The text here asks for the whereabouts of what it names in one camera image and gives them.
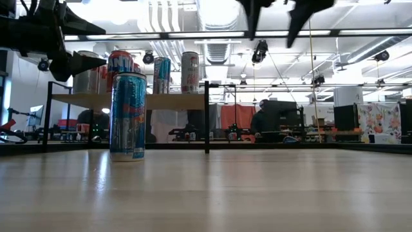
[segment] computer monitor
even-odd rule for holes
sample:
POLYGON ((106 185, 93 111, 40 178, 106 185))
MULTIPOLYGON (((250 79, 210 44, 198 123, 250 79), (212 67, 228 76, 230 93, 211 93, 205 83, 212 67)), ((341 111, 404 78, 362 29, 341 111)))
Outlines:
POLYGON ((265 131, 279 131, 280 125, 298 126, 296 102, 268 101, 265 103, 265 131))
POLYGON ((30 107, 30 116, 28 116, 28 126, 40 126, 43 117, 44 106, 30 107))

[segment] wheel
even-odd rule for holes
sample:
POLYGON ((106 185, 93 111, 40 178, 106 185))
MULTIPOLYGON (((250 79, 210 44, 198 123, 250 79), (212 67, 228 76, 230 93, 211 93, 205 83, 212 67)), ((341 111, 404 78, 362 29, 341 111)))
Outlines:
POLYGON ((0 137, 0 141, 2 142, 13 142, 15 144, 25 144, 27 142, 26 137, 22 136, 19 133, 13 132, 11 130, 0 128, 0 133, 5 133, 7 136, 14 136, 14 137, 21 139, 21 141, 14 141, 14 140, 7 140, 7 139, 0 137))

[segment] fluorescent light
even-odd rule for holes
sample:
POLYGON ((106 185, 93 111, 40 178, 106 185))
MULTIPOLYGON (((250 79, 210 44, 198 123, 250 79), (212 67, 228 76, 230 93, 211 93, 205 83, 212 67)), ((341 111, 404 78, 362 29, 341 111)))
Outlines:
POLYGON ((275 31, 275 32, 260 31, 260 32, 255 33, 256 36, 287 36, 288 34, 289 34, 288 31, 275 31))
POLYGON ((189 32, 189 33, 170 33, 170 38, 187 38, 187 37, 243 37, 244 32, 189 32))
POLYGON ((329 35, 330 31, 329 30, 312 30, 311 32, 308 30, 305 31, 300 31, 298 35, 300 36, 309 36, 310 34, 312 35, 329 35))
POLYGON ((241 44, 242 41, 195 41, 195 44, 241 44))
POLYGON ((103 112, 103 113, 106 113, 106 114, 109 114, 109 113, 110 113, 110 109, 103 108, 103 109, 102 109, 102 112, 103 112))
POLYGON ((339 35, 365 35, 365 34, 412 34, 412 28, 410 29, 370 29, 370 30, 341 30, 339 35))
POLYGON ((130 34, 130 35, 88 35, 86 36, 89 40, 123 40, 123 39, 159 39, 159 34, 130 34))
POLYGON ((64 40, 65 41, 78 41, 79 37, 77 35, 65 35, 64 40))

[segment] red can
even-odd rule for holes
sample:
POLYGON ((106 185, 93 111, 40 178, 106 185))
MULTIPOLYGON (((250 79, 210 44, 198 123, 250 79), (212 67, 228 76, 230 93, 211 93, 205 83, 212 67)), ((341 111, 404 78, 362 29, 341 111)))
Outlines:
POLYGON ((113 51, 108 61, 108 88, 106 91, 111 93, 113 87, 113 78, 122 72, 133 72, 133 57, 129 52, 113 51))

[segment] black jacket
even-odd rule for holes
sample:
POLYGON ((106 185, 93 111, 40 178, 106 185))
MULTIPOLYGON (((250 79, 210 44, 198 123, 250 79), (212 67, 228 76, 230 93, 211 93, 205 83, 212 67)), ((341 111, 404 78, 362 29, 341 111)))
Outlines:
POLYGON ((261 133, 265 127, 265 113, 259 110, 253 115, 252 123, 250 123, 250 130, 253 134, 261 133))

